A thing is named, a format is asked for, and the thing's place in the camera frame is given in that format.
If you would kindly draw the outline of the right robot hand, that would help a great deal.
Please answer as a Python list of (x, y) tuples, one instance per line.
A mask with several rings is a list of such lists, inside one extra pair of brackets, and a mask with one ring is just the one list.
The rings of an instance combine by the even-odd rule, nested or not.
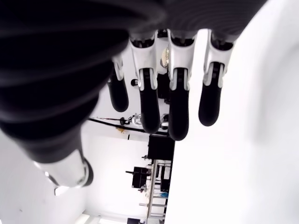
[(234, 43), (263, 0), (3, 0), (0, 3), (0, 128), (58, 186), (93, 181), (81, 126), (108, 85), (115, 110), (128, 107), (121, 53), (131, 46), (146, 133), (160, 127), (155, 37), (169, 43), (168, 132), (189, 127), (189, 80), (197, 32), (208, 30), (199, 120), (219, 115)]

